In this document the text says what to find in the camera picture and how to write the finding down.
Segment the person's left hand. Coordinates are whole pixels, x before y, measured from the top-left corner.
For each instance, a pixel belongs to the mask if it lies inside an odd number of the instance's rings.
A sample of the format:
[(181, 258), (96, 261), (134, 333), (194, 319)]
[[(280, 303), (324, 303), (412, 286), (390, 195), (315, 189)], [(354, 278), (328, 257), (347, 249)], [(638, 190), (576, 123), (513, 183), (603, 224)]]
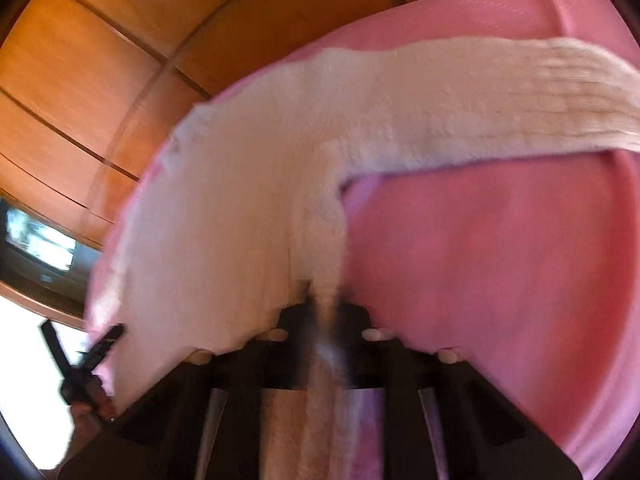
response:
[(92, 393), (96, 404), (94, 408), (85, 402), (74, 402), (70, 406), (70, 417), (74, 429), (63, 458), (64, 462), (91, 442), (102, 431), (104, 422), (110, 422), (117, 416), (113, 400), (106, 393), (99, 379), (92, 385)]

